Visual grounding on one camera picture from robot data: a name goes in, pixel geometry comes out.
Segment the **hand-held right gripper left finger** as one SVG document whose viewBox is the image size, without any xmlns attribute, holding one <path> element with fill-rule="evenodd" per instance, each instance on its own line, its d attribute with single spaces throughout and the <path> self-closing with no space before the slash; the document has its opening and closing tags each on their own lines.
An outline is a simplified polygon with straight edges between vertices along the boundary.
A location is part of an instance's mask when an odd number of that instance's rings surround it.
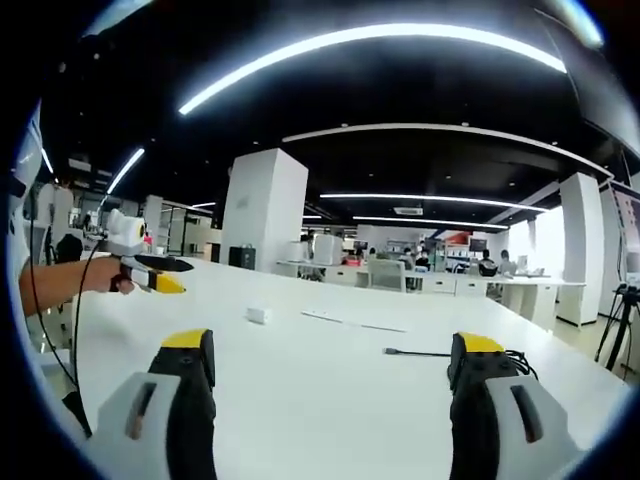
<svg viewBox="0 0 640 480">
<path fill-rule="evenodd" d="M 108 479 L 215 479 L 213 333 L 164 340 L 98 412 L 97 467 Z"/>
</svg>

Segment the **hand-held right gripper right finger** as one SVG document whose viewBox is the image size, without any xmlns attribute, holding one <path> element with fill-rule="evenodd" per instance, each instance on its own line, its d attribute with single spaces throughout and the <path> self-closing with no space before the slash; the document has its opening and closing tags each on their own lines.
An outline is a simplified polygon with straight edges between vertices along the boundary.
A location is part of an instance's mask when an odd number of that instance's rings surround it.
<svg viewBox="0 0 640 480">
<path fill-rule="evenodd" d="M 561 479 L 581 458 L 568 415 L 521 351 L 453 335 L 452 479 Z"/>
</svg>

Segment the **person's left hand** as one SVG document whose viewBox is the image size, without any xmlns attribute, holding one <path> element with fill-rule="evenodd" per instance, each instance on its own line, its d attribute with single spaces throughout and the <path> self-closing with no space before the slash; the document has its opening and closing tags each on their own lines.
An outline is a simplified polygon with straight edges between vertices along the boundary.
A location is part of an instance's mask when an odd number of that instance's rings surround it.
<svg viewBox="0 0 640 480">
<path fill-rule="evenodd" d="M 130 271 L 123 266 L 117 257 L 99 257 L 88 265 L 85 279 L 87 290 L 101 293 L 130 294 L 135 286 L 130 278 Z"/>
</svg>

